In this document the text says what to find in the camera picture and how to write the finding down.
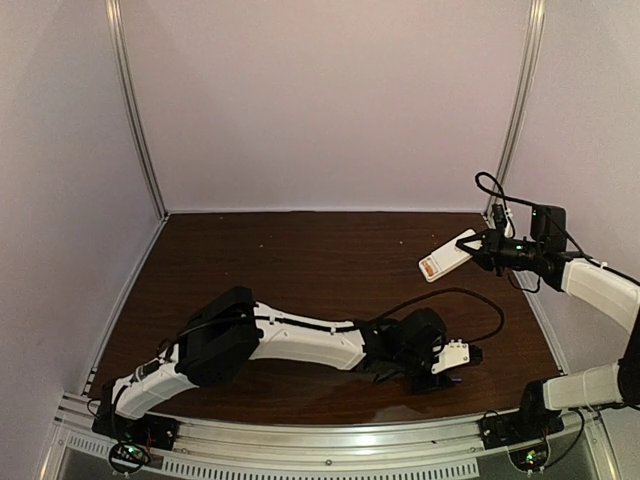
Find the white remote control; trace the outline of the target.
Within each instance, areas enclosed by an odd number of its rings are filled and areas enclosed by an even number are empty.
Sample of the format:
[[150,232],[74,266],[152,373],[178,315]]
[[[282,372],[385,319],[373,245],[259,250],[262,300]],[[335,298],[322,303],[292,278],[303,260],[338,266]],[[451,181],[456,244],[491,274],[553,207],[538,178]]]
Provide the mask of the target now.
[[[467,229],[463,233],[466,233],[466,232],[476,233],[476,231],[473,229]],[[451,239],[444,245],[440,246],[436,250],[432,251],[429,255],[422,258],[418,262],[418,268],[427,282],[433,283],[439,280],[443,276],[452,272],[453,270],[465,264],[471,259],[471,257],[467,253],[455,247],[455,240],[461,234],[454,237],[453,239]],[[424,265],[423,265],[426,259],[428,259],[434,266],[436,266],[439,269],[439,273],[437,277],[429,278],[427,276],[427,272],[425,271]]]

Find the orange AAA battery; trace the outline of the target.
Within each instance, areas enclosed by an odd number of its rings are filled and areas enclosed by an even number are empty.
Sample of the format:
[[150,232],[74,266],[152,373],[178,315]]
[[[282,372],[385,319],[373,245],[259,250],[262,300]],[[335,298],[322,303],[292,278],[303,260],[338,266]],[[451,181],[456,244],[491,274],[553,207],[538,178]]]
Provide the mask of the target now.
[[428,259],[426,259],[423,263],[424,269],[427,272],[427,276],[429,278],[435,278],[438,276],[439,269],[434,266]]

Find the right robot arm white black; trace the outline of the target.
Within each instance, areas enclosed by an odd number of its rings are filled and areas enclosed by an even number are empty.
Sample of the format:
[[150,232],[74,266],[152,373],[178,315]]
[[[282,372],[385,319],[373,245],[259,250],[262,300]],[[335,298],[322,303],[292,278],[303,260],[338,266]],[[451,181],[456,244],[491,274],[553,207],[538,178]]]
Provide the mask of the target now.
[[576,250],[565,230],[566,211],[557,206],[531,206],[530,238],[505,236],[502,206],[493,207],[493,226],[465,234],[455,247],[485,271],[505,269],[536,274],[552,289],[579,299],[629,333],[622,358],[578,373],[535,381],[525,387],[518,410],[524,429],[541,427],[565,409],[639,407],[639,283]]

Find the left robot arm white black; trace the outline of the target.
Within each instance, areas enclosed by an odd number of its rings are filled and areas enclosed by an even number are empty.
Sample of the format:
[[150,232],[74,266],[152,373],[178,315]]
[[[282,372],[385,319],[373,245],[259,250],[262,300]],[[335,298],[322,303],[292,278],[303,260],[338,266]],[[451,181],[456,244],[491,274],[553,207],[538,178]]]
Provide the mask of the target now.
[[245,363],[263,359],[365,372],[376,382],[403,375],[418,394],[438,391],[453,384],[436,367],[444,336],[439,317],[426,310],[404,322],[328,321],[279,311],[234,287],[163,341],[151,361],[106,383],[96,417],[115,430],[184,391],[228,383]]

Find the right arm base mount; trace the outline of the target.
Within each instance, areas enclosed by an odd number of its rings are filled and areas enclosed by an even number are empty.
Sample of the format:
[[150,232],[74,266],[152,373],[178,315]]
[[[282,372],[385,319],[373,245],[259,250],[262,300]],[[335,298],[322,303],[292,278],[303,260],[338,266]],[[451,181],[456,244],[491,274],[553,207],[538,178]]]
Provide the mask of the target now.
[[561,413],[545,406],[542,381],[526,385],[516,411],[488,410],[477,425],[486,450],[510,447],[512,465],[529,475],[547,468],[551,457],[550,435],[564,429]]

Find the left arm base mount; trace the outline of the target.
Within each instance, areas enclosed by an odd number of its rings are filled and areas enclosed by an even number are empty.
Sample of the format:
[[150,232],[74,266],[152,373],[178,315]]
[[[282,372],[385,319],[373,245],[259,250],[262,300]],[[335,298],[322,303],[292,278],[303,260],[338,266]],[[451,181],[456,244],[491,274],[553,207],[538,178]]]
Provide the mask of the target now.
[[151,466],[156,460],[153,449],[173,449],[179,427],[177,420],[159,415],[130,420],[112,413],[110,405],[99,405],[93,410],[93,403],[94,399],[87,402],[87,410],[93,416],[91,430],[115,441],[107,453],[107,462],[117,474],[128,477]]

